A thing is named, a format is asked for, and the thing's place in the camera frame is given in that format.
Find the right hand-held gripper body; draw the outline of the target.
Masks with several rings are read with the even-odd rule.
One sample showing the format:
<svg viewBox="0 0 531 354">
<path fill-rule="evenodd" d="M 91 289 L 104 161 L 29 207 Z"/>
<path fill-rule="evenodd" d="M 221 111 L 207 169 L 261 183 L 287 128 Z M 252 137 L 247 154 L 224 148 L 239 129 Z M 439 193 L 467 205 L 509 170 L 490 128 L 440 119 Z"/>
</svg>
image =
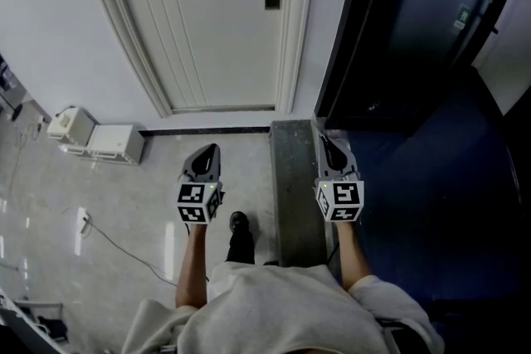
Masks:
<svg viewBox="0 0 531 354">
<path fill-rule="evenodd" d="M 346 180 L 319 181 L 315 200 L 327 222 L 355 222 L 365 201 L 364 181 L 354 174 Z"/>
</svg>

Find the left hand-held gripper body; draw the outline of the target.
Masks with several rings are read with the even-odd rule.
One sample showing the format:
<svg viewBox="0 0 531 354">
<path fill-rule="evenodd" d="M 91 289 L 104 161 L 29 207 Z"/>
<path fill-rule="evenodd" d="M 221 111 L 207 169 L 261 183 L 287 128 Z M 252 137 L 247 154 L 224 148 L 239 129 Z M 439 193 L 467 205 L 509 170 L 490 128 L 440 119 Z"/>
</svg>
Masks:
<svg viewBox="0 0 531 354">
<path fill-rule="evenodd" d="M 188 225 L 208 225 L 216 217 L 225 195 L 219 174 L 210 174 L 197 181 L 189 175 L 182 175 L 177 189 L 178 214 Z"/>
</svg>

